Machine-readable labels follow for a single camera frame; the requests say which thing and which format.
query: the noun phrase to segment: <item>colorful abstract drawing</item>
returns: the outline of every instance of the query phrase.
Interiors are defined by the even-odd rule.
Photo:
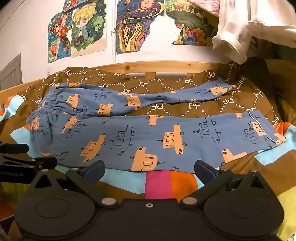
[[[107,49],[106,7],[107,3],[99,0],[73,11],[72,57]]]
[[[121,0],[117,6],[116,52],[139,51],[150,24],[164,13],[164,0]]]
[[[166,0],[165,10],[180,28],[174,45],[198,45],[212,47],[217,34],[219,18],[192,5],[189,0]]]
[[[48,25],[48,63],[71,56],[70,41],[66,35],[71,28],[72,13],[55,15]]]
[[[63,11],[66,12],[88,0],[65,0]]]

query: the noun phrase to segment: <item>white piping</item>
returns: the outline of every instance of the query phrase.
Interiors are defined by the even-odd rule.
[[[214,82],[219,88],[222,88],[222,89],[225,89],[225,90],[228,90],[228,91],[229,91],[228,88],[220,87],[220,86],[219,86],[214,80],[213,80],[213,82]]]
[[[250,117],[251,117],[254,121],[256,121],[256,122],[259,124],[260,128],[264,131],[264,129],[263,129],[263,127],[261,126],[260,122],[259,122],[258,120],[256,120],[256,119],[251,115],[251,112],[250,112],[249,110],[247,110],[247,111],[248,111]],[[264,131],[264,133],[266,134],[267,138],[270,139],[272,142],[274,142],[274,143],[276,144],[276,146],[277,146],[277,142],[276,142],[275,140],[271,139],[271,138],[267,135],[267,133],[266,133],[265,131]]]

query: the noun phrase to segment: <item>white towel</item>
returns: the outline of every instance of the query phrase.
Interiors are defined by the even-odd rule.
[[[295,48],[295,9],[287,0],[220,0],[213,48],[242,64],[251,36]]]

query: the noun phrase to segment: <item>metal bolt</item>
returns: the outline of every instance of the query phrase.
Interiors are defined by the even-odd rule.
[[[153,207],[153,203],[146,203],[146,207]]]
[[[194,197],[186,197],[183,199],[183,203],[188,204],[188,205],[193,205],[193,204],[197,203],[197,200]]]
[[[115,203],[116,203],[116,200],[112,197],[106,197],[102,199],[102,204],[105,204],[105,205],[114,205]]]

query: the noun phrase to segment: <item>gray door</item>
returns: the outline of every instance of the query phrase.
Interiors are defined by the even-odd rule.
[[[0,91],[22,84],[20,54],[0,72]]]

